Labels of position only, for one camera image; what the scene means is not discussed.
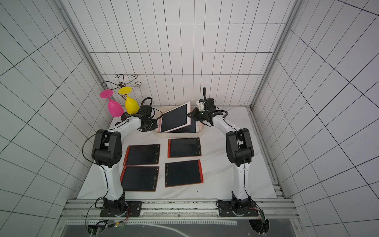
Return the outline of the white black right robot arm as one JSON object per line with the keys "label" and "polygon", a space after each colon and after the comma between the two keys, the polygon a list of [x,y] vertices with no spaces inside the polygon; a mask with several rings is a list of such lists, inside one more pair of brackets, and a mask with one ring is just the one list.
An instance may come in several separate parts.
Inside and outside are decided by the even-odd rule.
{"label": "white black right robot arm", "polygon": [[208,126],[218,128],[226,138],[226,154],[234,165],[235,186],[232,190],[231,206],[236,216],[241,216],[253,208],[253,200],[248,191],[248,172],[254,149],[250,132],[227,120],[228,112],[219,110],[213,98],[203,98],[196,102],[197,107],[188,117],[198,122],[208,122]]}

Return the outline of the red writing tablet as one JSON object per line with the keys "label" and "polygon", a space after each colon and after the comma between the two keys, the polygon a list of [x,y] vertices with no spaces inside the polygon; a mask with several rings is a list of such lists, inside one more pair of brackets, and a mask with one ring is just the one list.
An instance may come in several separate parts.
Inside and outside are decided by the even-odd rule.
{"label": "red writing tablet", "polygon": [[165,187],[177,187],[203,183],[200,160],[165,164]]}
{"label": "red writing tablet", "polygon": [[168,158],[200,157],[200,138],[176,138],[168,140]]}
{"label": "red writing tablet", "polygon": [[125,166],[121,173],[121,186],[128,192],[155,192],[158,166]]}
{"label": "red writing tablet", "polygon": [[160,144],[128,146],[124,166],[157,165],[159,163]]}

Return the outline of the pink white writing tablet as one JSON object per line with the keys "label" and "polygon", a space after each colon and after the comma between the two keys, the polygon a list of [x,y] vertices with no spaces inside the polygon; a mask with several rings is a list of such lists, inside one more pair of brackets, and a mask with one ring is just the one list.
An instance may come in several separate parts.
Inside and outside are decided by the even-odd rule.
{"label": "pink white writing tablet", "polygon": [[164,112],[159,120],[158,132],[172,132],[190,125],[191,119],[188,117],[189,112],[190,102]]}

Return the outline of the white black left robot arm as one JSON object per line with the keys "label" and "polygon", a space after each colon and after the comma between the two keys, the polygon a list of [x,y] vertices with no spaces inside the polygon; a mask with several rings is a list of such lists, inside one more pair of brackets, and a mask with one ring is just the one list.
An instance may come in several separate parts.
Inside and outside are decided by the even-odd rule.
{"label": "white black left robot arm", "polygon": [[123,153],[122,140],[135,130],[147,132],[156,129],[158,123],[153,118],[152,111],[151,105],[141,105],[137,113],[129,115],[125,112],[121,116],[121,122],[109,129],[100,129],[95,134],[91,155],[104,173],[103,180],[107,188],[103,197],[104,206],[118,215],[127,210],[118,168]]}

